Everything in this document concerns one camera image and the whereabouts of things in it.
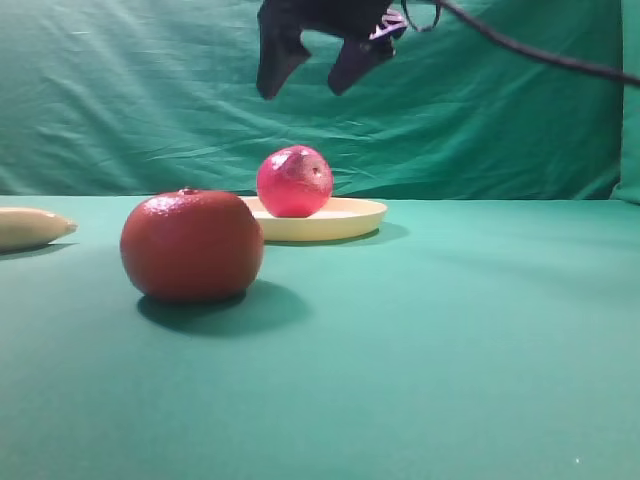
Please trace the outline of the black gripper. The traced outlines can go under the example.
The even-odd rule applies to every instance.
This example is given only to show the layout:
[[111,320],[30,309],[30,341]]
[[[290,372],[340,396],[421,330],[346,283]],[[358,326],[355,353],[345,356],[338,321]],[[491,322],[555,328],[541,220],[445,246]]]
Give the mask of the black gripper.
[[386,0],[264,1],[257,16],[260,58],[256,88],[260,96],[273,100],[294,71],[311,57],[302,43],[303,30],[345,39],[328,75],[331,92],[343,95],[395,55],[392,38],[382,36],[399,38],[408,21],[391,4]]

